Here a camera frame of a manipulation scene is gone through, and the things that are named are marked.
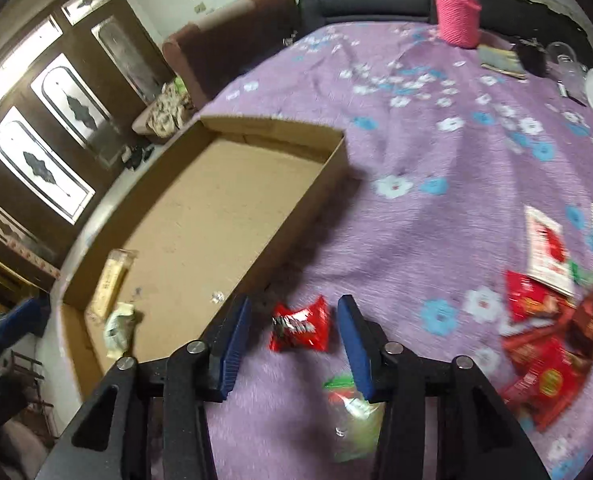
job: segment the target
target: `floral blanket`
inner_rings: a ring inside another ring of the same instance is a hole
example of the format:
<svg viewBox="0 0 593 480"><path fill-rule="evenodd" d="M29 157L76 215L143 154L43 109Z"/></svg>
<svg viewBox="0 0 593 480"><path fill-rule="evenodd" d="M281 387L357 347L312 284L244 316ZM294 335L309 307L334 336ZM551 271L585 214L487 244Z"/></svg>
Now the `floral blanket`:
<svg viewBox="0 0 593 480"><path fill-rule="evenodd" d="M593 113L551 80L480 67L417 23L321 28L231 83L203 114L271 116L343 129L354 175L337 190L265 298L293 308L353 294L366 317L418 355L469 354L501 388L515 378L500 335L506 269L525 272L524 205L563 225L572 258L593 269ZM324 381L328 354L268 350L258 309L227 402L209 408L219 478L367 479L370 459L336 464ZM593 453L593 371L544 433L521 420L553 480ZM428 430L427 445L431 446ZM435 463L426 460L427 478Z"/></svg>

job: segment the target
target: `metal screw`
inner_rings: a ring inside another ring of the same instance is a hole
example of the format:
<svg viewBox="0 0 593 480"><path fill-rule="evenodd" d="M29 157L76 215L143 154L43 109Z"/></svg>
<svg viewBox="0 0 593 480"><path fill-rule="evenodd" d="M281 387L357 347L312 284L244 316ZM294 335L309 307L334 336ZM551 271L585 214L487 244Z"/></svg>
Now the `metal screw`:
<svg viewBox="0 0 593 480"><path fill-rule="evenodd" d="M461 370L469 370L474 366L474 361L472 361L467 355L459 355L456 358L456 366L458 366Z"/></svg>
<svg viewBox="0 0 593 480"><path fill-rule="evenodd" d="M136 360L133 357L121 357L121 359L116 362L116 368L119 370L129 370Z"/></svg>
<svg viewBox="0 0 593 480"><path fill-rule="evenodd" d="M403 353L405 347L401 343L397 343L396 341L390 341L388 343L385 343L383 349L386 353L390 355L398 355Z"/></svg>
<svg viewBox="0 0 593 480"><path fill-rule="evenodd" d="M188 352L190 352L191 354L200 354L201 352L206 351L207 348L208 345L198 340L188 343L187 346Z"/></svg>

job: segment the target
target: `cardboard box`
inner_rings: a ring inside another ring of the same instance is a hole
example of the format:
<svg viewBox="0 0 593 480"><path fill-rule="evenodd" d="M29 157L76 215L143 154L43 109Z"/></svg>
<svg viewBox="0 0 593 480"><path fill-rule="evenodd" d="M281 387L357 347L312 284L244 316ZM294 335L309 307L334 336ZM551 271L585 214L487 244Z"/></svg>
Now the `cardboard box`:
<svg viewBox="0 0 593 480"><path fill-rule="evenodd" d="M132 355L167 357L200 336L219 298L269 283L346 171L342 132L327 126L231 117L194 124L121 202L65 292L62 329L83 398L113 364L102 326L83 317L110 250L138 251L118 297L142 314Z"/></svg>

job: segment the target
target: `pink knitted cup sleeve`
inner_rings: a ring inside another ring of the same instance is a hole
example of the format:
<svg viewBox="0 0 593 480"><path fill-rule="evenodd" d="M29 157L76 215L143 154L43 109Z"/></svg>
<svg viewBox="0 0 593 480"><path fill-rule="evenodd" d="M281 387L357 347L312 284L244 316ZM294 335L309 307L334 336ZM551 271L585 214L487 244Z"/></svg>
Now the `pink knitted cup sleeve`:
<svg viewBox="0 0 593 480"><path fill-rule="evenodd" d="M436 0L440 37L454 46L477 47L481 8L478 0Z"/></svg>

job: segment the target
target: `black headboard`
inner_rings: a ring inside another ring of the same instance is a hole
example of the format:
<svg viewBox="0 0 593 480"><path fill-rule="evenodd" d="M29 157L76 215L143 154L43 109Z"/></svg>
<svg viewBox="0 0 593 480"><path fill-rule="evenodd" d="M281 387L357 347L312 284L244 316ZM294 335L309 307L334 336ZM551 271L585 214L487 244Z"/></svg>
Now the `black headboard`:
<svg viewBox="0 0 593 480"><path fill-rule="evenodd" d="M576 51L580 62L593 68L593 49L587 34L568 16L527 0L478 1L483 6L481 28L514 43L518 38L536 38L543 46L552 41L563 41ZM435 0L299 0L298 6L301 37L330 23L438 23Z"/></svg>

